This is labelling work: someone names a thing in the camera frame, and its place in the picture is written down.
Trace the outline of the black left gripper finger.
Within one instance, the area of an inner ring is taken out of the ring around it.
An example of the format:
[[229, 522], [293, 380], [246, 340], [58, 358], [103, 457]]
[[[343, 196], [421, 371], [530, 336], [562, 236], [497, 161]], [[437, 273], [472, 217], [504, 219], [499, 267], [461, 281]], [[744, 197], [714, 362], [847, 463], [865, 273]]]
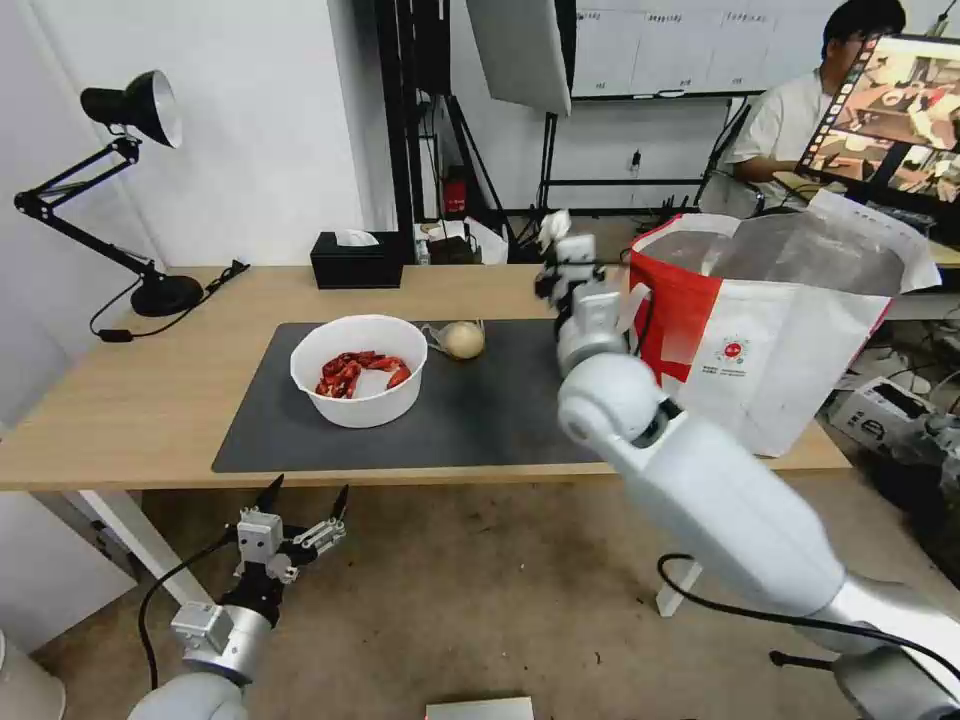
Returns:
[[345, 514], [350, 486], [343, 486], [327, 519], [303, 530], [291, 541], [292, 561], [315, 561], [346, 537]]
[[273, 511], [285, 479], [285, 474], [279, 474], [267, 487], [257, 495], [251, 507], [241, 511], [241, 521], [247, 524], [268, 525], [280, 522], [279, 516]]

